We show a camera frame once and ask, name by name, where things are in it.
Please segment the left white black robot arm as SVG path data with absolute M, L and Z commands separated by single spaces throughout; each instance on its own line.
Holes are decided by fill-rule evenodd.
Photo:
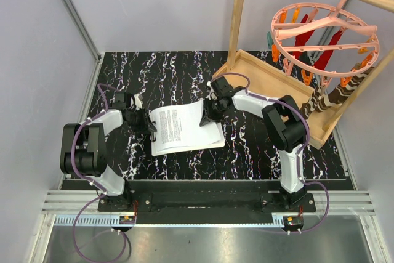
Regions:
M 137 206 L 127 181 L 109 167 L 106 136 L 123 125 L 137 134 L 152 134 L 156 128 L 143 107 L 141 94 L 120 92 L 110 108 L 83 123 L 63 127 L 60 169 L 95 187 L 105 205 L 119 211 Z

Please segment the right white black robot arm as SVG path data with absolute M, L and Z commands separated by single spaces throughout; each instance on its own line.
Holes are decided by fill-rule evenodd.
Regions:
M 302 174 L 304 146 L 310 138 L 306 120 L 290 95 L 281 98 L 266 97 L 245 87 L 233 87 L 224 76 L 207 83 L 209 95 L 203 99 L 199 125 L 223 121 L 226 112 L 239 110 L 263 119 L 268 138 L 279 151 L 281 189 L 275 201 L 285 211 L 301 208 L 307 198 L 305 178 Z

